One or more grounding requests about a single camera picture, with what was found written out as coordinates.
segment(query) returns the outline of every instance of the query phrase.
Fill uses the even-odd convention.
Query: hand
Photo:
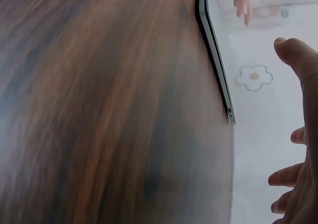
[[[240,18],[242,14],[244,15],[244,23],[246,26],[252,17],[252,0],[234,0],[234,6],[238,9],[237,16]]]
[[[304,101],[305,127],[291,135],[294,143],[306,144],[304,163],[273,173],[271,186],[288,186],[293,190],[272,204],[272,212],[284,214],[275,224],[318,223],[318,53],[297,39],[279,38],[274,44],[279,58],[298,76]]]

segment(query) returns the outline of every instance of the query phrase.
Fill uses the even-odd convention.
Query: doll hand
[[[234,6],[238,9],[237,16],[244,15],[244,23],[248,26],[252,16],[252,0],[234,0]]]

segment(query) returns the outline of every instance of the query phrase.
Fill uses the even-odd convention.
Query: flower design
[[[249,91],[259,91],[263,85],[271,84],[273,81],[273,75],[263,65],[242,67],[239,73],[240,75],[235,78],[235,82],[238,85],[245,85]]]

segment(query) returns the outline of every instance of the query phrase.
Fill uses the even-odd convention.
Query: wooden table
[[[227,224],[232,126],[195,0],[0,0],[1,224]]]

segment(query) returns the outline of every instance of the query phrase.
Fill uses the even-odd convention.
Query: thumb
[[[294,70],[301,84],[318,75],[318,53],[303,41],[278,38],[274,48],[278,57]]]

